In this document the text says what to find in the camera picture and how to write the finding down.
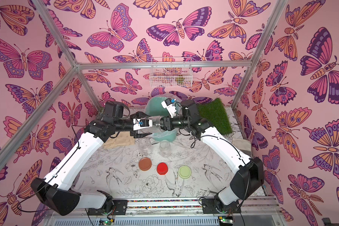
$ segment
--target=tan towel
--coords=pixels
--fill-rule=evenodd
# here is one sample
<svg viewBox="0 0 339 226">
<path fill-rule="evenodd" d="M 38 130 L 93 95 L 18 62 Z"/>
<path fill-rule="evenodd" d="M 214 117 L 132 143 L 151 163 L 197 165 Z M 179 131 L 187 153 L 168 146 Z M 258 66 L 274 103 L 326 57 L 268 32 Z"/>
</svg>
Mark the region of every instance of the tan towel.
<svg viewBox="0 0 339 226">
<path fill-rule="evenodd" d="M 130 132 L 120 132 L 117 138 L 108 138 L 107 142 L 105 142 L 102 147 L 105 149 L 110 149 L 117 146 L 128 145 L 134 145 L 134 138 L 130 136 Z"/>
</svg>

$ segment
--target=white wire basket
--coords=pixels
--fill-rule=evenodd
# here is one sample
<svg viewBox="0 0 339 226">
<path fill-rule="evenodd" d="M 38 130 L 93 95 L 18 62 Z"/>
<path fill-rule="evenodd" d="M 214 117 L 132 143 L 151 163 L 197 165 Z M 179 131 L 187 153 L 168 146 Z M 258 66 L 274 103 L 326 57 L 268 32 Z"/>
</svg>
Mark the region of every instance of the white wire basket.
<svg viewBox="0 0 339 226">
<path fill-rule="evenodd" d="M 183 57 L 153 57 L 149 82 L 152 88 L 160 85 L 164 87 L 192 87 L 192 59 L 183 61 Z"/>
</svg>

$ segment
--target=jar lid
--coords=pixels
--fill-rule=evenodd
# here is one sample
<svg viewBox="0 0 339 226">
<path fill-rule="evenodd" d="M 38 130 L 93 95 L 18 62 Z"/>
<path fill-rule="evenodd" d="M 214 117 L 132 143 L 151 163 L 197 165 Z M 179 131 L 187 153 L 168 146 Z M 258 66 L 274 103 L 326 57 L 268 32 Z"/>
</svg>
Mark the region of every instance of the jar lid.
<svg viewBox="0 0 339 226">
<path fill-rule="evenodd" d="M 188 179 L 191 176 L 191 169 L 188 166 L 181 166 L 178 169 L 178 175 L 180 176 L 180 178 L 182 179 Z"/>
<path fill-rule="evenodd" d="M 157 166 L 157 173 L 159 175 L 164 175 L 168 172 L 168 166 L 166 163 L 161 162 L 160 164 L 158 164 Z"/>
<path fill-rule="evenodd" d="M 142 171 L 147 171 L 152 167 L 152 161 L 149 158 L 144 157 L 139 161 L 138 166 Z"/>
</svg>

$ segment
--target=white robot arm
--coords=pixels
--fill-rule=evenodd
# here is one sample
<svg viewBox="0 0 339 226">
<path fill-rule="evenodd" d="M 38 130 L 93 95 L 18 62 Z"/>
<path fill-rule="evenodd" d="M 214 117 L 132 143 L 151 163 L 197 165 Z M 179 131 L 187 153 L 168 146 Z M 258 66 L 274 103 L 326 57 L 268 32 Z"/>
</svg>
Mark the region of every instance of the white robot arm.
<svg viewBox="0 0 339 226">
<path fill-rule="evenodd" d="M 247 199 L 263 184 L 262 161 L 244 154 L 228 142 L 210 122 L 200 118 L 197 106 L 192 100 L 181 102 L 182 116 L 174 116 L 175 108 L 171 99 L 164 102 L 162 105 L 172 111 L 171 116 L 151 117 L 137 112 L 131 115 L 130 119 L 122 118 L 122 103 L 107 102 L 102 119 L 91 121 L 75 147 L 44 179 L 34 179 L 31 187 L 37 192 L 39 200 L 61 215 L 83 208 L 101 209 L 104 213 L 109 213 L 113 205 L 112 196 L 103 191 L 78 193 L 70 187 L 91 155 L 108 138 L 114 138 L 112 135 L 116 131 L 130 131 L 131 136 L 142 138 L 152 132 L 186 128 L 197 139 L 201 139 L 216 151 L 235 174 L 230 186 L 215 196 L 215 205 L 219 211 L 228 210 L 229 205 L 238 199 Z"/>
</svg>

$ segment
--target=green lid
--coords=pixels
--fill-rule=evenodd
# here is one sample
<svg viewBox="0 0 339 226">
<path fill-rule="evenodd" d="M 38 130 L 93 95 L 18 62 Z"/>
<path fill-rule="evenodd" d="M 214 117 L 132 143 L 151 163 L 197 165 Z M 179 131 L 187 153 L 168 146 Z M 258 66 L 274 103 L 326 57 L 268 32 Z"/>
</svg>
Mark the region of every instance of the green lid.
<svg viewBox="0 0 339 226">
<path fill-rule="evenodd" d="M 181 166 L 178 169 L 178 175 L 180 176 L 180 178 L 182 179 L 188 179 L 191 176 L 191 169 L 188 166 Z"/>
</svg>

